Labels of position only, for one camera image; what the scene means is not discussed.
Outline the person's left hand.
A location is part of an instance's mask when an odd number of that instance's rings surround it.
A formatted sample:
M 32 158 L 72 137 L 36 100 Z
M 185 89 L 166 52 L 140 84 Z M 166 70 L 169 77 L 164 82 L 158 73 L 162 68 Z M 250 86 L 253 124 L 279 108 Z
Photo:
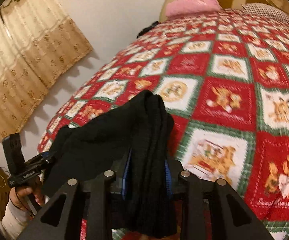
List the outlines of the person's left hand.
M 39 206 L 45 203 L 45 195 L 42 193 L 42 182 L 36 177 L 31 186 L 13 187 L 10 190 L 9 198 L 14 206 L 22 211 L 31 211 L 25 197 L 34 195 L 34 200 Z

